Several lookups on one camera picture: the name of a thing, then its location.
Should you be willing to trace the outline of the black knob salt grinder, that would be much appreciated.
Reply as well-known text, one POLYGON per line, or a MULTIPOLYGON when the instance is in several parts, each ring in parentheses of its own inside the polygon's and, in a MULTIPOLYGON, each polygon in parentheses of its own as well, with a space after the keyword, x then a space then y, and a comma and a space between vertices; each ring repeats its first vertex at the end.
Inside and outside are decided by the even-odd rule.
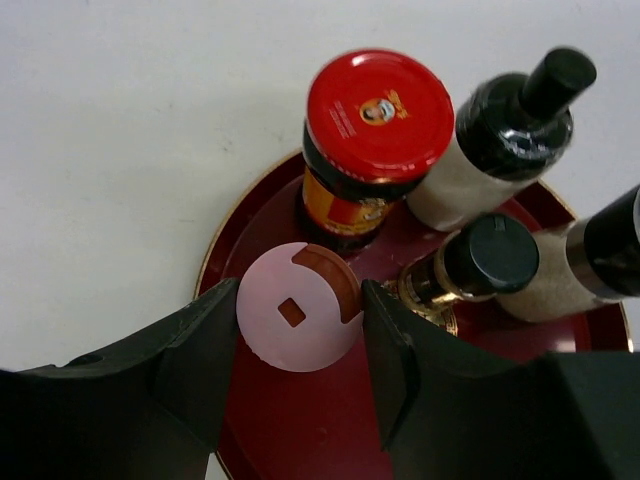
POLYGON ((407 196, 411 213, 451 232, 535 183, 569 147, 570 106, 596 78, 585 53, 556 47, 529 73, 480 84, 457 110, 447 150, 407 196))

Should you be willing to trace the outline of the black lid spice bottle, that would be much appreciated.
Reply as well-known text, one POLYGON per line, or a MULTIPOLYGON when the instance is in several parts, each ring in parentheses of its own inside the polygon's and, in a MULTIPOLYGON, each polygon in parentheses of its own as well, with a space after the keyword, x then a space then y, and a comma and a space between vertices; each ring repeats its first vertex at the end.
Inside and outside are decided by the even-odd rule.
POLYGON ((539 262, 538 246, 524 224, 502 213, 485 213, 404 267, 398 293, 410 309, 424 313, 458 302, 484 302, 524 289, 539 262))

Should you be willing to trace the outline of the clear cap pepper grinder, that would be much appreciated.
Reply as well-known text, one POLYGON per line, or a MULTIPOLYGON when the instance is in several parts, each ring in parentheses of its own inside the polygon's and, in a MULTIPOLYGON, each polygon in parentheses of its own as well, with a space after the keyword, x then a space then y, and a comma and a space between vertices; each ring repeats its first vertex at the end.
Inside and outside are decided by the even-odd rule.
POLYGON ((521 291, 496 297, 513 317, 545 323, 639 295, 639 187, 589 218, 533 234, 539 268, 521 291))

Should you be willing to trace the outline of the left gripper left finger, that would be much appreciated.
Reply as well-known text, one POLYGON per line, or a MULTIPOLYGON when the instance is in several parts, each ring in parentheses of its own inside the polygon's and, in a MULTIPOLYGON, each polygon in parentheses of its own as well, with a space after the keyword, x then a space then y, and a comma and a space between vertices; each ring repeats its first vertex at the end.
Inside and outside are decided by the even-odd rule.
POLYGON ((202 479, 238 337, 239 283, 67 365, 1 374, 5 479, 202 479))

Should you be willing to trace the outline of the red lid sauce jar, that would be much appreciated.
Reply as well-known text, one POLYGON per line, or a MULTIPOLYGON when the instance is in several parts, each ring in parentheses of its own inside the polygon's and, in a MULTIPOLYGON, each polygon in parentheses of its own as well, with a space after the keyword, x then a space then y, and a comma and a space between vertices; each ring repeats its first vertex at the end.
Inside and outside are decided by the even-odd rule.
POLYGON ((327 62, 307 95, 299 215, 339 254, 370 244, 448 147, 454 109, 425 65, 388 49, 327 62))

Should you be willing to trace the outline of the pink lid spice bottle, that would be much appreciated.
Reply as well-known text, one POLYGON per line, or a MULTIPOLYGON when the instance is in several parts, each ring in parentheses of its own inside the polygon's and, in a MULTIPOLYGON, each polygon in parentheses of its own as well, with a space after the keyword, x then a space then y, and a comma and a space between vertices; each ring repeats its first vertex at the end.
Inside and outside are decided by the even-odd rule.
POLYGON ((346 355, 363 322, 360 283, 336 253, 316 244, 276 246, 241 279, 236 315, 262 361, 290 372, 324 369, 346 355))

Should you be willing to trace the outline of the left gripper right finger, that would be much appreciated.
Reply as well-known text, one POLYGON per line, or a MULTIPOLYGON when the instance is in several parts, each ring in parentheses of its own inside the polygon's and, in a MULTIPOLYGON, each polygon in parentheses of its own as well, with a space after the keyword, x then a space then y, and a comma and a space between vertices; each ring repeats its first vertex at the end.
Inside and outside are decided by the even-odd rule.
POLYGON ((548 353, 517 364, 362 284, 381 447, 397 479, 635 479, 639 357, 548 353))

